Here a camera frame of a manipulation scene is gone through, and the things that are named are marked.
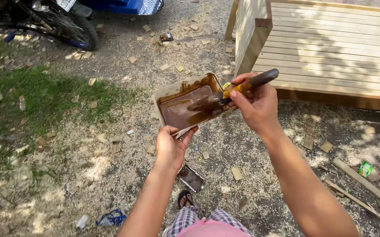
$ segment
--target wooden platform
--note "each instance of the wooden platform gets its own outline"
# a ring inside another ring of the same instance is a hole
[[[277,68],[280,98],[380,109],[380,9],[271,1],[273,29],[252,71]]]

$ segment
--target paintbrush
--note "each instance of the paintbrush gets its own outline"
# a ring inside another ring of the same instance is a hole
[[[232,101],[232,99],[229,98],[229,94],[231,93],[232,90],[237,90],[241,92],[242,94],[245,94],[247,91],[250,91],[256,87],[260,87],[270,82],[271,80],[277,78],[278,75],[279,75],[279,71],[276,68],[274,68],[267,72],[258,74],[252,79],[247,80],[230,90],[219,92],[217,94],[212,94],[209,96],[205,96],[199,99],[198,101],[196,101],[196,103],[189,105],[187,109],[190,111],[203,111],[203,112],[219,110]]]

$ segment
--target pink shirt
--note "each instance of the pink shirt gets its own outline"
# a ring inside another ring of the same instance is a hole
[[[177,237],[250,237],[249,234],[225,223],[208,220],[203,217],[200,221],[183,229]]]

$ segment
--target license plate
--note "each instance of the license plate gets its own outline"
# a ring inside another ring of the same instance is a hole
[[[57,5],[66,11],[70,11],[71,6],[76,2],[76,0],[57,0]]]

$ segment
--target motorcycle wheel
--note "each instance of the motorcycle wheel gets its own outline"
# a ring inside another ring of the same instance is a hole
[[[57,5],[50,12],[40,12],[39,16],[55,29],[55,33],[46,33],[56,39],[85,51],[98,47],[98,35],[93,25],[82,16],[66,12]]]

